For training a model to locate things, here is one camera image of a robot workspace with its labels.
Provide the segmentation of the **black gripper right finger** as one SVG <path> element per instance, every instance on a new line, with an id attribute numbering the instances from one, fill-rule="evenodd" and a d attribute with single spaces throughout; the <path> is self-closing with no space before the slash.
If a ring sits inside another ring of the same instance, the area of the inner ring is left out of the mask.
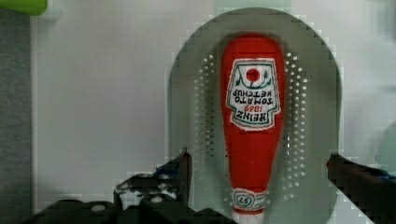
<path id="1" fill-rule="evenodd" d="M 328 179 L 374 224 L 396 224 L 396 181 L 388 172 L 332 153 Z"/>

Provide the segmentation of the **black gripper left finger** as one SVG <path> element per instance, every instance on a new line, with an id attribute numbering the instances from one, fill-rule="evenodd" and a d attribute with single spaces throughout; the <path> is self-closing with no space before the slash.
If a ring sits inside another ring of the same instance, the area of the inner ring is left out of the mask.
<path id="1" fill-rule="evenodd" d="M 188 204 L 191 190 L 192 158 L 186 147 L 153 173 L 133 175 L 118 184 L 113 191 L 113 202 L 121 210 L 138 206 L 150 196 L 167 195 Z"/>

